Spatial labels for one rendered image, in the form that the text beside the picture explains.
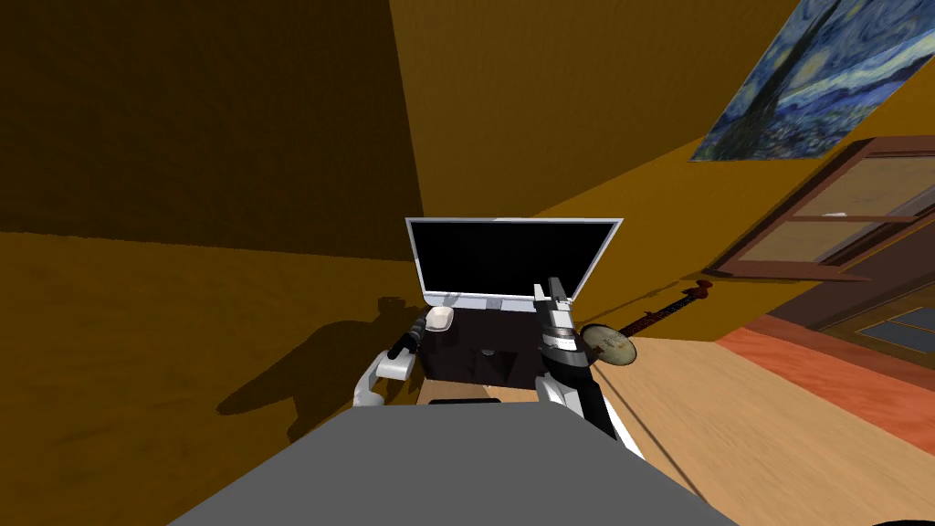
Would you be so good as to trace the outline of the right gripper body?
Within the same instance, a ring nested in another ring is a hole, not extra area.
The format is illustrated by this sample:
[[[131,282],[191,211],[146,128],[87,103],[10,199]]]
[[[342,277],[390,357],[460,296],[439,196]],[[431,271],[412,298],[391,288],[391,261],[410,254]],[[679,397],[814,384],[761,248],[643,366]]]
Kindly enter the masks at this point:
[[[574,331],[572,304],[568,299],[536,299],[536,313],[544,333]]]

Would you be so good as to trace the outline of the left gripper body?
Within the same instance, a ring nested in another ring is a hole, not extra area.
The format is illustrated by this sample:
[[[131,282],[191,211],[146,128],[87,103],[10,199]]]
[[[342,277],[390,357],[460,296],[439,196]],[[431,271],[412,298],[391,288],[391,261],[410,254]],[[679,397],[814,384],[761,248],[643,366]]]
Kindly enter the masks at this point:
[[[402,352],[416,354],[425,335],[426,315],[420,315],[408,332],[404,333],[390,348],[386,356],[395,360]]]

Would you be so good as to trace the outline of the silver laptop with black screen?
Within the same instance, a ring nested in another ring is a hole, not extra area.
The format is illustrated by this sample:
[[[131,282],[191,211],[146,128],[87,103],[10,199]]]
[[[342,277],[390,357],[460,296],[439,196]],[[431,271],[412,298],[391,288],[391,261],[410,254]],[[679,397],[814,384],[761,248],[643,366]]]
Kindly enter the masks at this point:
[[[558,278],[575,301],[621,218],[408,217],[425,302],[432,307],[532,312],[534,288]]]

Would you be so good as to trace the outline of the banjo with dark neck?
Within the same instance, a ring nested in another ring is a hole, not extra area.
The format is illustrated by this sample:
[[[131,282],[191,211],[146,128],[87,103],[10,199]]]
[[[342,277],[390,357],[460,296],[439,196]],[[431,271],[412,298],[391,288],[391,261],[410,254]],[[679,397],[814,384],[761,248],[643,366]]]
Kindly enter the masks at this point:
[[[580,335],[594,352],[596,360],[615,366],[627,366],[637,358],[636,346],[631,341],[633,336],[649,329],[692,302],[706,299],[712,287],[711,281],[697,280],[694,288],[681,292],[684,295],[683,299],[676,300],[661,310],[647,311],[623,328],[614,329],[608,325],[590,323],[582,327]]]

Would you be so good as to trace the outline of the dark brown desk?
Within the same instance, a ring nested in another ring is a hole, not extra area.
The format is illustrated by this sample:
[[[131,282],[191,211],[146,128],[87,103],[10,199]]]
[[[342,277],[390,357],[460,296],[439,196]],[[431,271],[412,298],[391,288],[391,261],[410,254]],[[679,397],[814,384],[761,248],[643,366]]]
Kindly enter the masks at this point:
[[[547,373],[533,312],[455,309],[446,331],[428,331],[418,352],[431,380],[533,390]]]

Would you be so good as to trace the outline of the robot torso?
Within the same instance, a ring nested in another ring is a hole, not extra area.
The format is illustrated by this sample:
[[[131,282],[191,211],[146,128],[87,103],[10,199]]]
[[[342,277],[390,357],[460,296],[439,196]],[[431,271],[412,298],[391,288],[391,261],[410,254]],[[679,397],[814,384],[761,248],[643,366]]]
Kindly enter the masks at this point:
[[[354,407],[168,526],[738,526],[551,402]]]

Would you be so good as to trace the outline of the brown framed window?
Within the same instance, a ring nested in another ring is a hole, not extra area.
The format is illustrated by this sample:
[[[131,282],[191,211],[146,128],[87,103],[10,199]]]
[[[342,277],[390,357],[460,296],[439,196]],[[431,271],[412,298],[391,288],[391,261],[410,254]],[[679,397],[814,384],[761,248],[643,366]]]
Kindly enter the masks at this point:
[[[846,269],[935,220],[935,135],[856,141],[834,155],[704,274],[855,281]]]

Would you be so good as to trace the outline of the blue swirling night sky painting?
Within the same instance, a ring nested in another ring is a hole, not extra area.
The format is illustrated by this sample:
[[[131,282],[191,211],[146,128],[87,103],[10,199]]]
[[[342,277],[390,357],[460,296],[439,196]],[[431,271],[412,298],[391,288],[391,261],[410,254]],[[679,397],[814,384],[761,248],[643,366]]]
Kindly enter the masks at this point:
[[[935,58],[935,0],[801,0],[691,159],[818,159]]]

